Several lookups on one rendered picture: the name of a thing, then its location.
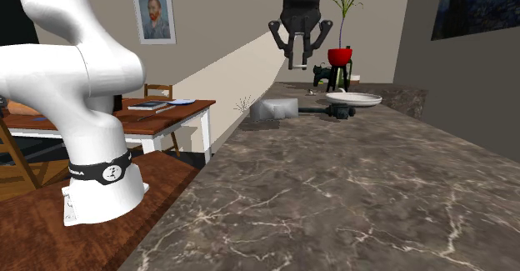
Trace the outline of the white round plate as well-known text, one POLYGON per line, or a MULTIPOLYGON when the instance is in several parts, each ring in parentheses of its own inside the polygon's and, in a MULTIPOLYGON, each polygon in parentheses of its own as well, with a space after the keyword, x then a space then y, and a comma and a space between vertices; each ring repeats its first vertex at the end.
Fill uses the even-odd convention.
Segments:
POLYGON ((327 93, 326 99, 333 104, 346 104, 356 108, 373 107, 383 98, 369 93, 327 93))

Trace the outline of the wooden dining table white legs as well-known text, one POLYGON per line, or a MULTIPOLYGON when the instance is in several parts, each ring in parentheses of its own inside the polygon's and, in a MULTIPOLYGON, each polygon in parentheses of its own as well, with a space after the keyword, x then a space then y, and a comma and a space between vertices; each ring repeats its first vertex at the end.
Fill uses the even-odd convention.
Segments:
MULTIPOLYGON (((140 143, 145 153, 159 150, 162 138, 170 135, 193 118, 199 117, 204 157, 206 161, 210 160, 212 154, 209 109, 215 103, 214 100, 197 100, 188 105, 177 105, 160 113, 129 108, 130 105, 141 102, 141 98, 126 98, 122 101, 123 109, 115 112, 115 117, 122 122, 125 140, 128 143, 140 143)), ((3 121, 13 136, 30 138, 62 137, 60 132, 47 119, 38 120, 34 116, 5 113, 3 121)))

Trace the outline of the black small figure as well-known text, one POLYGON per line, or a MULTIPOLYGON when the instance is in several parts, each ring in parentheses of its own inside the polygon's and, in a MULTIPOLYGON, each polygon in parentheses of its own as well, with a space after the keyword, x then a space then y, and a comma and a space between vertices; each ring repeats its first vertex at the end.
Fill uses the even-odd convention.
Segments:
POLYGON ((312 69, 313 73, 314 73, 314 78, 313 78, 313 86, 316 87, 319 82, 323 79, 329 79, 330 78, 330 74, 331 74, 331 68, 330 67, 322 67, 322 66, 318 66, 318 65, 315 65, 312 69))

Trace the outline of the green bottle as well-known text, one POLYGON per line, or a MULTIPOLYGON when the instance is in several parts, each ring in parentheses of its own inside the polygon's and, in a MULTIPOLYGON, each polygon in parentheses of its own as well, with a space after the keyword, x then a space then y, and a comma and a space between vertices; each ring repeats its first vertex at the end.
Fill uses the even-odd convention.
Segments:
MULTIPOLYGON (((352 72, 353 61, 352 61, 352 59, 350 59, 348 61, 348 63, 346 64, 346 69, 347 69, 347 79, 349 81, 352 81, 352 75, 353 75, 353 72, 352 72)), ((344 88, 343 80, 344 80, 343 70, 341 68, 339 68, 338 71, 337 71, 337 87, 338 88, 344 88)))

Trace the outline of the framed portrait wall picture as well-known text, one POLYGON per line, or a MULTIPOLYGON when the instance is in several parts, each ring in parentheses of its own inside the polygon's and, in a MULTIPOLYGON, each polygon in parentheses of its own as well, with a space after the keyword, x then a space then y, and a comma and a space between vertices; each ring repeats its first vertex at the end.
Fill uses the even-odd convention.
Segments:
POLYGON ((133 0, 133 4, 141 44, 177 43, 172 0, 133 0))

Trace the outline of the small dry grass sprig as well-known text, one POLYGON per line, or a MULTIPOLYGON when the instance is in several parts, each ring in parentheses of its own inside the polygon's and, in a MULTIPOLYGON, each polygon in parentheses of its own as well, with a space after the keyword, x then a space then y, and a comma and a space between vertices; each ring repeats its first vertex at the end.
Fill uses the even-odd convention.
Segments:
POLYGON ((248 109, 254 104, 255 99, 249 95, 244 98, 240 98, 237 103, 235 103, 235 106, 233 107, 234 110, 240 112, 240 113, 246 113, 248 109))

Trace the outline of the dark blue wall painting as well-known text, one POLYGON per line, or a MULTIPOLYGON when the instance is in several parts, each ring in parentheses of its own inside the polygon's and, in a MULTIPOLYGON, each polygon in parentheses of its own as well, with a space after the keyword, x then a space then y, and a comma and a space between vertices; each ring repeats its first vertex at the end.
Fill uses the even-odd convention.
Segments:
POLYGON ((520 0, 439 0, 433 41, 520 26, 520 0))

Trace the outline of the dark green handled tool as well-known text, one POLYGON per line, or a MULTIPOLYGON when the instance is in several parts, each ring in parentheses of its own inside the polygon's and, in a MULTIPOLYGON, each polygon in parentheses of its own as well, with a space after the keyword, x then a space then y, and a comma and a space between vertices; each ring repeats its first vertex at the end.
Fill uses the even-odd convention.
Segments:
POLYGON ((336 103, 332 103, 326 108, 299 108, 298 111, 300 113, 324 113, 336 119, 348 119, 356 114, 355 107, 336 103))

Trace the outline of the red potted plant on stand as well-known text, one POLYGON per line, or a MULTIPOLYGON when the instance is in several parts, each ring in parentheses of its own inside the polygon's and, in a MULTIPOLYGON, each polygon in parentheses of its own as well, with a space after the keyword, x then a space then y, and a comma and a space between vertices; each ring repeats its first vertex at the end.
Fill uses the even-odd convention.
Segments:
POLYGON ((327 59, 331 64, 331 74, 336 79, 338 72, 342 70, 343 77, 343 89, 348 90, 351 83, 351 71, 347 69, 347 65, 352 61, 351 57, 353 54, 352 49, 349 46, 343 47, 343 28, 346 20, 346 16, 350 8, 361 6, 363 3, 358 0, 330 0, 334 1, 341 10, 341 22, 338 34, 338 47, 331 48, 327 51, 327 59))

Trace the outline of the wooden chair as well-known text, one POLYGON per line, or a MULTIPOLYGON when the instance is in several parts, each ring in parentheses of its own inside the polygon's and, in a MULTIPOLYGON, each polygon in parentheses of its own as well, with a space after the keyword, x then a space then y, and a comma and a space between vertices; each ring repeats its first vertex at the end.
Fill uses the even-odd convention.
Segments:
MULTIPOLYGON (((144 99, 147 100, 169 100, 171 101, 173 99, 172 92, 173 92, 173 86, 172 85, 159 85, 159 84, 144 84, 144 99), (148 92, 150 90, 157 90, 160 92, 158 95, 149 95, 148 92)), ((175 132, 171 132, 171 139, 172 139, 172 147, 164 149, 164 152, 170 151, 172 149, 175 150, 176 155, 180 156, 180 151, 178 148, 178 141, 175 136, 175 132)))
POLYGON ((0 165, 0 201, 59 183, 69 174, 68 160, 28 163, 0 119, 0 153, 8 153, 14 165, 0 165))

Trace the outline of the grey white cushion block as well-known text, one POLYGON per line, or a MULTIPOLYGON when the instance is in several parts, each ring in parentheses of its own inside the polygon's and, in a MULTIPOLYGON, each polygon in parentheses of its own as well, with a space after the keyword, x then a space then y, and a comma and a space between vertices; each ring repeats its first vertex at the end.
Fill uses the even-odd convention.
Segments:
POLYGON ((298 117, 296 98, 259 99, 250 107, 253 121, 265 121, 298 117))

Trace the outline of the brown wooden robot stand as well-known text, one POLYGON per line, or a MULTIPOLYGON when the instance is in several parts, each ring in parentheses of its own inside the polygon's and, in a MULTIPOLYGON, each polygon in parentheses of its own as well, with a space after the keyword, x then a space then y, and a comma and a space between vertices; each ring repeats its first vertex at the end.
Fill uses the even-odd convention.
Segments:
POLYGON ((117 271, 198 174, 160 151, 133 161, 150 189, 105 223, 64 226, 65 182, 0 202, 0 271, 117 271))

